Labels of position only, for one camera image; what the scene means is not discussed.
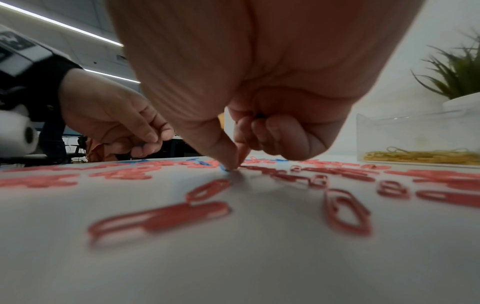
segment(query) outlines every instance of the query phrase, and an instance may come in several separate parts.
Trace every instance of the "person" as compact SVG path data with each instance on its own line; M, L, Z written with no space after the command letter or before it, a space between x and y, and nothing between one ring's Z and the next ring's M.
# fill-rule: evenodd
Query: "person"
M199 153L328 149L423 0L107 0L142 91ZM228 107L233 141L217 115Z
M18 105L26 107L32 121L45 122L40 139L47 129L46 143L62 142L67 125L108 144L109 153L142 158L174 136L170 124L138 92L89 73L65 54L0 26L0 110Z

